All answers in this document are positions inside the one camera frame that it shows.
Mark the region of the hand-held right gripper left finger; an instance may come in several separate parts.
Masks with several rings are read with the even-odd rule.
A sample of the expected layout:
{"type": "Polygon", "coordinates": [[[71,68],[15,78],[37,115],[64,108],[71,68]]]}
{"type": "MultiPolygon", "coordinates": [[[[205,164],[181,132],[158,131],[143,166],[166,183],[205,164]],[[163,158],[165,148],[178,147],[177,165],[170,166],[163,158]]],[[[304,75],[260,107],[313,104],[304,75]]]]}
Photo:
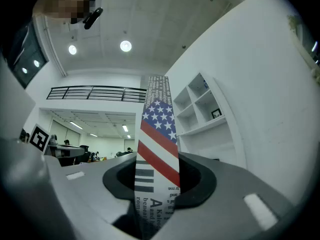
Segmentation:
{"type": "Polygon", "coordinates": [[[57,158],[0,138],[0,240],[137,240],[74,191],[57,158]]]}

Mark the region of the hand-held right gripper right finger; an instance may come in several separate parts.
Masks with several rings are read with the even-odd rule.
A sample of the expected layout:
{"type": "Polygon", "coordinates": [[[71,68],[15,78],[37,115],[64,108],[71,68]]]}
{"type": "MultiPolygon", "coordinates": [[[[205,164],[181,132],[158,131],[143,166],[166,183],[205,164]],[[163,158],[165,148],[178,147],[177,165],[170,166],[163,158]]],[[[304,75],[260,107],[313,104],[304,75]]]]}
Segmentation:
{"type": "Polygon", "coordinates": [[[241,167],[181,152],[182,194],[152,240],[285,240],[299,208],[241,167]]]}

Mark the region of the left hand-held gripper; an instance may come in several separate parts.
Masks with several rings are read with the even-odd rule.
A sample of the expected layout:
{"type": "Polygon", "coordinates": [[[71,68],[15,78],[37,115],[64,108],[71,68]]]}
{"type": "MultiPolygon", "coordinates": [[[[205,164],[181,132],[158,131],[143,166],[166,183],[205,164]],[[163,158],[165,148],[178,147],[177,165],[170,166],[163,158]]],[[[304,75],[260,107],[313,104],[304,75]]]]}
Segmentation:
{"type": "Polygon", "coordinates": [[[43,156],[60,158],[75,158],[85,154],[85,150],[79,146],[58,145],[58,138],[55,134],[49,134],[39,124],[35,124],[29,143],[40,151],[43,156]]]}

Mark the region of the newspaper print flag box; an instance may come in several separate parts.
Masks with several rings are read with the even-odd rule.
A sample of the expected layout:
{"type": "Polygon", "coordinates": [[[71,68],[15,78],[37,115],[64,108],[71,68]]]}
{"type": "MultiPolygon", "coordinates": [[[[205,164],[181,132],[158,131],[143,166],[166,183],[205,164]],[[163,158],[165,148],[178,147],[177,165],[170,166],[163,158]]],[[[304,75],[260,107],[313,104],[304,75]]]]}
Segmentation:
{"type": "Polygon", "coordinates": [[[138,134],[134,200],[142,240],[171,218],[180,195],[180,166],[169,79],[149,78],[138,134]]]}

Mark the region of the black office chair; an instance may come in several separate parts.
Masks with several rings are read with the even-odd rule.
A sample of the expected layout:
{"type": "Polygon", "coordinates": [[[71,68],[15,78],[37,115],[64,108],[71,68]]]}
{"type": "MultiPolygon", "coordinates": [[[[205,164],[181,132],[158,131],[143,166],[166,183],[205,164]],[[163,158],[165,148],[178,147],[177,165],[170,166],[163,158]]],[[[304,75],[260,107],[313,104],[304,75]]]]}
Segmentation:
{"type": "Polygon", "coordinates": [[[89,146],[88,145],[80,145],[80,147],[84,149],[84,154],[78,157],[78,161],[80,163],[87,163],[90,156],[91,156],[91,152],[89,151],[89,146]]]}

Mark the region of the black metal railing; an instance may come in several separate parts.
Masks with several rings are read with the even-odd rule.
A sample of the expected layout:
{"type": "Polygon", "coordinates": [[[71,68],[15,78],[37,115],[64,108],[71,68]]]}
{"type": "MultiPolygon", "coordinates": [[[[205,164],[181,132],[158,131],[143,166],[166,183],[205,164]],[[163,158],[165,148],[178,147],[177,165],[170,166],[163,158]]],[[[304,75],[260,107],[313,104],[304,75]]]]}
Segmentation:
{"type": "Polygon", "coordinates": [[[52,87],[47,100],[97,100],[144,103],[147,90],[110,85],[72,85],[52,87]]]}

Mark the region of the dark glass window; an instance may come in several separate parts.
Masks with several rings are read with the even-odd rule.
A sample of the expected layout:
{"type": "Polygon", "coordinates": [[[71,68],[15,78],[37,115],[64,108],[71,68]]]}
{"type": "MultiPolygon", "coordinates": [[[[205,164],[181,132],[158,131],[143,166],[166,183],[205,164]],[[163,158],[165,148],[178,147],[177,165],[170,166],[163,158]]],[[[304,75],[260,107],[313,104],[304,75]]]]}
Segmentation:
{"type": "Polygon", "coordinates": [[[24,89],[48,62],[32,22],[14,35],[5,51],[8,67],[24,89]]]}

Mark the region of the white wall shelf unit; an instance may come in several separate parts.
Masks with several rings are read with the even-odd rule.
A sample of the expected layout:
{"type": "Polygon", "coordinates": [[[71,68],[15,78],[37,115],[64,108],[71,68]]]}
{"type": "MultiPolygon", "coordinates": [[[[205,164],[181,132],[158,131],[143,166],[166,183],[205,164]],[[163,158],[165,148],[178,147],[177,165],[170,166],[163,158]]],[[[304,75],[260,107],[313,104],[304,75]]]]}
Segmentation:
{"type": "Polygon", "coordinates": [[[179,151],[247,167],[234,113],[213,77],[198,72],[176,96],[173,107],[179,151]],[[211,112],[216,109],[222,116],[213,119],[211,112]]]}

